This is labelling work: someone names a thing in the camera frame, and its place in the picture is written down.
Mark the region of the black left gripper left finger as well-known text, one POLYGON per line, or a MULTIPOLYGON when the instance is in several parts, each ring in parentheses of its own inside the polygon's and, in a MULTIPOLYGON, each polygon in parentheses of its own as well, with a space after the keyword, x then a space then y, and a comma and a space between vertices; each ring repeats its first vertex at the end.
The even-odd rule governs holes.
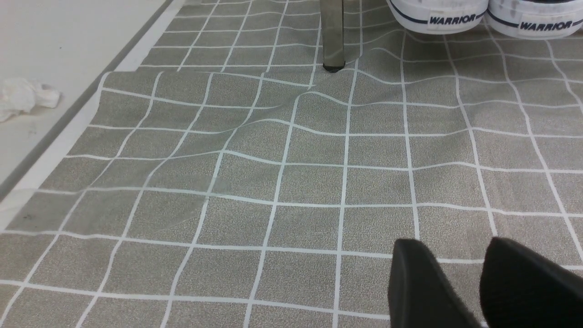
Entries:
POLYGON ((429 248, 419 240, 398 239, 388 280, 392 328, 480 328, 450 285, 429 248))

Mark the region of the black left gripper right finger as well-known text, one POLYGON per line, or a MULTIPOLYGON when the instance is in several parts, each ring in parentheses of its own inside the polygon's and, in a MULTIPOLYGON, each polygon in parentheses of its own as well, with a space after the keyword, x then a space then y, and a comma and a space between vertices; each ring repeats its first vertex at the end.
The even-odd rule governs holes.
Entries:
POLYGON ((480 304, 490 328, 580 328, 580 276, 506 237, 486 249, 480 304))

